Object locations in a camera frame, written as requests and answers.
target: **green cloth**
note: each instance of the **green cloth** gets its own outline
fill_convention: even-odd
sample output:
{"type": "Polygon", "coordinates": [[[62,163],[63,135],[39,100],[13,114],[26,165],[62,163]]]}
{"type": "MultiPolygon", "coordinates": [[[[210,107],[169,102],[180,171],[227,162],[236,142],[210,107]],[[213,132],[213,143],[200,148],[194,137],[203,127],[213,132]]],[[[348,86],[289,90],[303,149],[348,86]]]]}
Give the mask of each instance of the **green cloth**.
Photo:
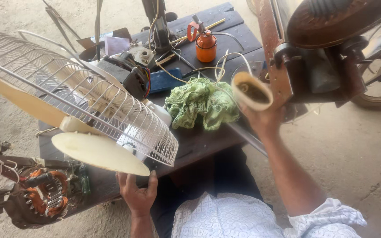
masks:
{"type": "MultiPolygon", "coordinates": [[[[235,122],[239,109],[224,91],[217,89],[207,78],[191,78],[189,84],[176,87],[166,98],[164,108],[173,117],[172,127],[192,128],[198,115],[203,116],[206,130],[217,130],[222,122],[235,122]]],[[[216,83],[232,95],[227,83],[216,83]]]]}

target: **wooden table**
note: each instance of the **wooden table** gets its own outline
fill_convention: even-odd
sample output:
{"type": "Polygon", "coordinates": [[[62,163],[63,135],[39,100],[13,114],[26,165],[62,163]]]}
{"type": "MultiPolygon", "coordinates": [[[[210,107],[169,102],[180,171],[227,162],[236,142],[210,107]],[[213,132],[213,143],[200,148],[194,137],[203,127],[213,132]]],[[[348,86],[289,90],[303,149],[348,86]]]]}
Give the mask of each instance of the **wooden table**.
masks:
{"type": "MultiPolygon", "coordinates": [[[[241,52],[245,55],[248,61],[264,61],[264,51],[260,42],[252,34],[251,30],[244,24],[243,19],[237,11],[234,10],[230,3],[224,3],[219,6],[201,11],[197,13],[199,19],[204,22],[205,25],[212,24],[223,18],[226,21],[222,24],[212,28],[213,32],[226,32],[233,34],[244,46],[245,51],[241,52],[240,47],[230,37],[219,35],[217,46],[217,57],[213,62],[202,63],[197,60],[195,55],[194,42],[188,42],[180,46],[181,56],[188,60],[196,68],[201,67],[213,67],[219,58],[225,55],[226,50],[229,52],[241,52]]],[[[186,35],[186,29],[188,23],[192,22],[191,15],[177,19],[168,23],[170,30],[176,31],[178,35],[186,35]]],[[[148,41],[148,31],[144,31],[132,36],[132,39],[138,39],[138,41],[148,41]]],[[[230,55],[227,58],[226,73],[223,77],[223,82],[230,83],[230,78],[233,72],[242,65],[243,59],[237,57],[237,55],[230,55]]],[[[182,73],[188,73],[193,70],[191,67],[179,61],[178,59],[171,60],[163,65],[166,69],[180,68],[182,73]]],[[[214,78],[213,70],[206,70],[204,74],[208,77],[214,78]]],[[[150,95],[149,99],[160,106],[164,105],[165,98],[169,95],[169,92],[158,93],[150,95]]],[[[239,127],[242,131],[250,132],[249,127],[243,118],[239,120],[235,127],[239,127]]],[[[50,128],[49,125],[39,122],[39,130],[45,130],[50,128]]],[[[41,158],[46,160],[63,160],[64,154],[58,151],[51,143],[52,136],[60,133],[60,130],[45,133],[39,137],[40,155],[41,158]]],[[[176,161],[174,167],[170,167],[150,158],[145,160],[145,165],[150,170],[155,169],[157,175],[164,176],[177,169],[183,168],[195,161],[206,158],[218,151],[226,149],[230,146],[245,143],[251,137],[250,133],[247,133],[244,139],[239,134],[232,130],[230,126],[222,124],[217,131],[205,131],[202,125],[195,125],[192,129],[179,128],[177,130],[171,129],[173,135],[179,142],[179,150],[177,152],[176,161]]],[[[88,175],[91,184],[91,195],[89,195],[83,205],[78,206],[70,210],[67,216],[71,216],[75,213],[81,212],[87,208],[95,206],[99,203],[107,202],[113,198],[118,197],[119,185],[114,176],[114,172],[89,166],[88,175]]],[[[138,184],[145,184],[147,177],[139,177],[138,184]]]]}

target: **dark trousers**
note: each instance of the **dark trousers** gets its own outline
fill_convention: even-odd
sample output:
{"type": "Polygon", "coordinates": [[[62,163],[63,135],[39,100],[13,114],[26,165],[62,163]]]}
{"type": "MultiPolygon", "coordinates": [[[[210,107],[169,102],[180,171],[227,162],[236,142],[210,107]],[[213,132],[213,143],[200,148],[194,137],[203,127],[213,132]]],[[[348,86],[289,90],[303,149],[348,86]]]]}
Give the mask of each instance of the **dark trousers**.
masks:
{"type": "MultiPolygon", "coordinates": [[[[263,201],[260,191],[246,166],[246,155],[241,146],[234,146],[214,155],[214,191],[218,193],[237,193],[263,201]]],[[[158,180],[157,197],[151,207],[151,216],[160,238],[172,236],[174,214],[185,201],[202,194],[189,194],[175,186],[170,176],[158,180]]]]}

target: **shirt sleeve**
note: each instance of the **shirt sleeve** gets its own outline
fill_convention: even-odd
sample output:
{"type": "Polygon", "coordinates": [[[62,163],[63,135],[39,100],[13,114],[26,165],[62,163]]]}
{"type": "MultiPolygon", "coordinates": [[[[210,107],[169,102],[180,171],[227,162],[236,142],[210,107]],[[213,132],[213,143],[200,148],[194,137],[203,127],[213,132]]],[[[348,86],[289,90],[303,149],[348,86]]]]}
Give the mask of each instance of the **shirt sleeve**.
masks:
{"type": "Polygon", "coordinates": [[[286,238],[359,238],[349,225],[367,225],[358,210],[333,198],[327,198],[310,214],[289,216],[289,222],[293,228],[284,230],[286,238]]]}

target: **white patterned shirt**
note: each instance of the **white patterned shirt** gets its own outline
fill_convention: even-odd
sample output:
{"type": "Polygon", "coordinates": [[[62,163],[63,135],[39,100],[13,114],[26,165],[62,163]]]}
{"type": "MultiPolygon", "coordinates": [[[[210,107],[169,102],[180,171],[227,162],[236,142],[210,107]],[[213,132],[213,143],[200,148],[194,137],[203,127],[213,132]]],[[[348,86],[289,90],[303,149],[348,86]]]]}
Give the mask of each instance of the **white patterned shirt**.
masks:
{"type": "Polygon", "coordinates": [[[332,198],[289,221],[293,228],[283,230],[259,199],[235,193],[220,193],[216,198],[205,192],[177,208],[172,238],[359,238],[349,225],[367,225],[359,211],[332,198]]]}

